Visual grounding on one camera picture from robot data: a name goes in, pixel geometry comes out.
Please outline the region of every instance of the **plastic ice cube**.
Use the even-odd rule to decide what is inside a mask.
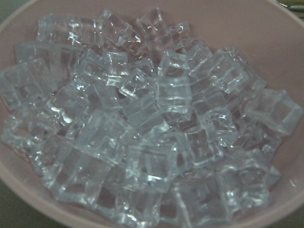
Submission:
[[[158,66],[158,76],[188,76],[188,73],[190,72],[188,60],[189,59],[186,55],[167,50]]]
[[[86,150],[90,156],[119,164],[124,156],[121,143],[130,141],[134,132],[119,113],[95,109],[86,122],[74,121],[66,135],[74,139],[75,144],[92,148]]]
[[[71,16],[61,18],[50,14],[39,20],[36,40],[75,46],[103,46],[105,38],[101,29],[99,20]]]
[[[117,211],[112,220],[130,228],[155,227],[160,221],[162,195],[149,188],[129,190],[122,188],[117,197]]]
[[[167,50],[174,51],[172,38],[166,35],[147,43],[147,49],[155,66],[158,66]]]
[[[152,141],[157,146],[170,146],[176,153],[176,162],[173,170],[174,175],[178,176],[193,168],[193,158],[190,153],[191,147],[185,133],[166,132],[152,139]]]
[[[183,47],[183,43],[192,39],[190,32],[190,26],[188,23],[179,23],[169,27],[169,31],[172,36],[175,50]]]
[[[233,212],[270,203],[268,188],[277,175],[259,149],[235,150],[217,173],[221,195]]]
[[[16,110],[4,122],[1,140],[28,156],[40,151],[43,141],[58,130],[59,126],[51,115],[43,110],[25,107]]]
[[[0,92],[10,111],[45,101],[56,87],[41,58],[0,71]]]
[[[187,76],[160,76],[156,84],[157,105],[163,113],[186,114],[191,110],[192,94]]]
[[[58,83],[72,77],[74,65],[83,49],[50,42],[28,41],[15,45],[15,53],[19,63],[43,58]]]
[[[201,39],[185,40],[179,52],[185,54],[189,60],[188,64],[191,70],[197,65],[203,64],[212,56],[209,47]]]
[[[206,130],[209,142],[217,141],[219,145],[228,147],[239,136],[227,107],[214,108],[208,111],[199,118],[199,122],[201,127]]]
[[[172,188],[183,228],[198,228],[229,222],[231,214],[221,200],[214,177],[189,178],[175,182]]]
[[[123,114],[138,134],[145,137],[155,137],[169,129],[151,95],[145,95],[137,102],[124,107]]]
[[[153,94],[155,89],[154,80],[141,69],[135,68],[119,91],[131,100],[137,100],[146,94]]]
[[[175,200],[171,190],[164,193],[161,198],[160,219],[162,222],[178,226],[180,217],[177,212],[177,201]]]
[[[107,85],[121,87],[130,73],[128,54],[126,52],[104,52],[103,58],[108,70]]]
[[[47,101],[45,109],[54,115],[62,126],[67,126],[77,117],[88,115],[91,111],[90,105],[86,92],[78,90],[77,83],[71,81]]]
[[[217,142],[207,141],[205,130],[198,128],[195,132],[187,133],[186,136],[195,166],[206,166],[223,158],[223,149]]]
[[[165,193],[173,180],[176,152],[171,146],[139,142],[128,146],[126,179],[134,188]]]
[[[162,13],[159,8],[151,10],[136,21],[149,42],[169,35],[167,24],[163,20]]]
[[[111,166],[66,138],[60,140],[58,150],[58,157],[42,176],[42,184],[58,201],[90,204],[98,197]]]
[[[247,103],[245,112],[270,129],[291,135],[303,115],[303,108],[285,90],[261,89]]]
[[[74,77],[75,81],[83,81],[90,86],[91,84],[106,84],[108,80],[108,69],[103,58],[92,50],[87,50],[75,65]]]
[[[143,39],[133,27],[106,8],[100,16],[102,34],[112,43],[136,55],[143,45]]]

